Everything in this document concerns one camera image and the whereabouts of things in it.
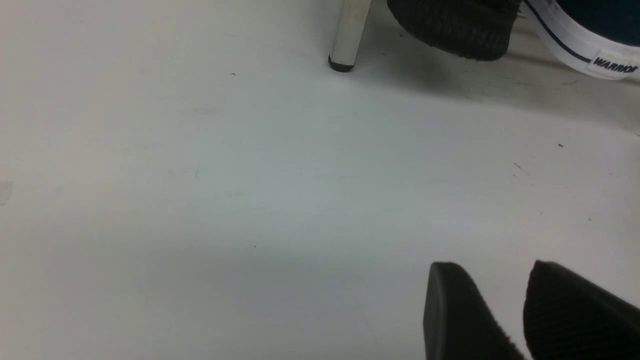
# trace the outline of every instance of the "white sneaker sole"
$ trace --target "white sneaker sole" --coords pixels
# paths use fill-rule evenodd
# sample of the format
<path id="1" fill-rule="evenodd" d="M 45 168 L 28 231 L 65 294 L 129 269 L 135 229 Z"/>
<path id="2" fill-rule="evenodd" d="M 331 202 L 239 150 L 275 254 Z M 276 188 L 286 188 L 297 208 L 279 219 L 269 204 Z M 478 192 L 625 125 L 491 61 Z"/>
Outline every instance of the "white sneaker sole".
<path id="1" fill-rule="evenodd" d="M 606 80 L 640 74 L 640 47 L 592 33 L 567 15 L 556 0 L 522 0 L 520 11 L 558 60 L 569 67 Z"/>

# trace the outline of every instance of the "scuff mark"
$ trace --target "scuff mark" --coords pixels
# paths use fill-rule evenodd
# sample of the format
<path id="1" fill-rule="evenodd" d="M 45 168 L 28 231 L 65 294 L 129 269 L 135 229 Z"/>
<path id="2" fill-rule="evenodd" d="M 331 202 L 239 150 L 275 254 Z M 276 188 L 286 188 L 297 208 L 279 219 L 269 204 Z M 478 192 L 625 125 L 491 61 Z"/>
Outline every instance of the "scuff mark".
<path id="1" fill-rule="evenodd" d="M 513 163 L 514 165 L 516 165 L 517 168 L 520 169 L 520 171 L 522 171 L 523 173 L 527 174 L 527 176 L 531 176 L 530 173 L 528 173 L 525 169 L 523 169 L 520 165 Z"/>
<path id="2" fill-rule="evenodd" d="M 206 117 L 215 113 L 218 109 L 216 107 L 201 107 L 190 108 L 184 111 L 183 115 L 186 117 Z"/>
<path id="3" fill-rule="evenodd" d="M 246 192 L 243 192 L 240 190 L 230 190 L 230 191 L 224 192 L 222 195 L 224 195 L 225 197 L 228 197 L 229 199 L 237 199 L 239 197 L 245 196 Z"/>
<path id="4" fill-rule="evenodd" d="M 194 170 L 175 170 L 173 168 L 170 168 L 169 170 L 166 171 L 166 173 L 167 173 L 166 179 L 169 179 L 170 177 L 187 176 L 191 174 L 193 174 L 197 179 L 198 177 L 200 177 L 200 168 L 197 168 L 195 171 Z"/>
<path id="5" fill-rule="evenodd" d="M 0 206 L 6 205 L 13 193 L 13 181 L 0 180 Z"/>

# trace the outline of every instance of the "floor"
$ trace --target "floor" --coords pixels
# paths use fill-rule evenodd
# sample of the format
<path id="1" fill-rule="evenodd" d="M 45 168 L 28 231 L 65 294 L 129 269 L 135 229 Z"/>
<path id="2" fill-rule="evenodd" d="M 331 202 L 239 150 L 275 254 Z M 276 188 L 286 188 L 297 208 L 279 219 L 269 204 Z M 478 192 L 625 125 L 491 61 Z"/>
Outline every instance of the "floor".
<path id="1" fill-rule="evenodd" d="M 338 74 L 340 0 L 2 7 L 3 360 L 424 359 L 433 261 L 525 353 L 535 259 L 640 304 L 640 81 L 524 19 L 479 63 L 376 0 Z"/>

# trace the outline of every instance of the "black rubber sole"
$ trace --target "black rubber sole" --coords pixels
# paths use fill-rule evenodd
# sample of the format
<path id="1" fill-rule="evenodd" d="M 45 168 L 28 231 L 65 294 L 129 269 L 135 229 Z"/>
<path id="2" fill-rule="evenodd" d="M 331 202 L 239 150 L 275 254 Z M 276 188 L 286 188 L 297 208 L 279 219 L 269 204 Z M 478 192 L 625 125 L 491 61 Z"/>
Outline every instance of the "black rubber sole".
<path id="1" fill-rule="evenodd" d="M 400 25 L 427 45 L 493 61 L 509 48 L 521 0 L 387 0 Z M 502 4 L 500 8 L 492 5 Z"/>

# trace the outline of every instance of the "navy sneaker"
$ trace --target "navy sneaker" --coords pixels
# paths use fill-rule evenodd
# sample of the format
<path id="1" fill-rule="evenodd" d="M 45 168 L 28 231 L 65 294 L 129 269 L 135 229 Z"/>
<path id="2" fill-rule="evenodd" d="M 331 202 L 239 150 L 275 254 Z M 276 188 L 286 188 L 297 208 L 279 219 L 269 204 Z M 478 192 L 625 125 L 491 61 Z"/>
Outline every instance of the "navy sneaker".
<path id="1" fill-rule="evenodd" d="M 640 72 L 640 0 L 522 0 L 520 9 L 575 70 L 608 80 Z"/>

